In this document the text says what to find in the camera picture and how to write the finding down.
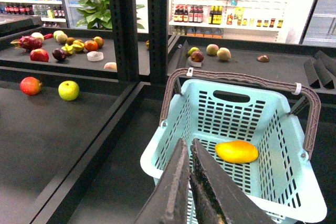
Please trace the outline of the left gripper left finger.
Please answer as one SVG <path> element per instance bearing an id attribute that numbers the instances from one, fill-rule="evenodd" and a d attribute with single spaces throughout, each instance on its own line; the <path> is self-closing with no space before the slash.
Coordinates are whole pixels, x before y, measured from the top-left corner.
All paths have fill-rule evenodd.
<path id="1" fill-rule="evenodd" d="M 186 223 L 189 179 L 187 144 L 180 138 L 158 184 L 134 222 Z"/>

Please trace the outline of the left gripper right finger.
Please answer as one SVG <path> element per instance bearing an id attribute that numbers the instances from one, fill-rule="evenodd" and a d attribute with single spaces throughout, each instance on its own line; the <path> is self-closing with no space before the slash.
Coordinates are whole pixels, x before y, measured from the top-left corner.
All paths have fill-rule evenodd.
<path id="1" fill-rule="evenodd" d="M 190 185 L 198 223 L 274 223 L 220 167 L 198 139 Z"/>

